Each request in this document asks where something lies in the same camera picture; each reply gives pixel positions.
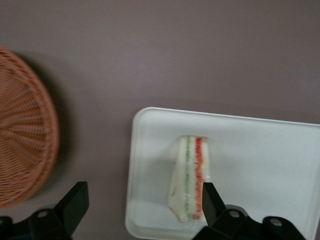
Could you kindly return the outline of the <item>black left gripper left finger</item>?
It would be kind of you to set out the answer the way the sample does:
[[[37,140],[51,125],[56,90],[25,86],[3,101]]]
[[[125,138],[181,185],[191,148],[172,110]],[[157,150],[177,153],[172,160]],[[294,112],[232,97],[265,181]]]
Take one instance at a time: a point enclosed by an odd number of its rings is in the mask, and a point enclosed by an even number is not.
[[[79,181],[53,208],[37,210],[17,223],[13,223],[13,219],[9,216],[1,216],[0,238],[2,240],[71,240],[89,205],[88,183]]]

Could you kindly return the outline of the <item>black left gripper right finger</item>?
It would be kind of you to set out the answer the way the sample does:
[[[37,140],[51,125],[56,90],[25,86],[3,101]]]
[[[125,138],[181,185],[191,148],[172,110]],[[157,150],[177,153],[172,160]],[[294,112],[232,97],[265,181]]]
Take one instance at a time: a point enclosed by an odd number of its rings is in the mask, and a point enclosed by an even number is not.
[[[202,210],[207,222],[195,240],[304,240],[305,237],[289,220],[267,216],[253,220],[240,207],[227,207],[213,183],[202,187]]]

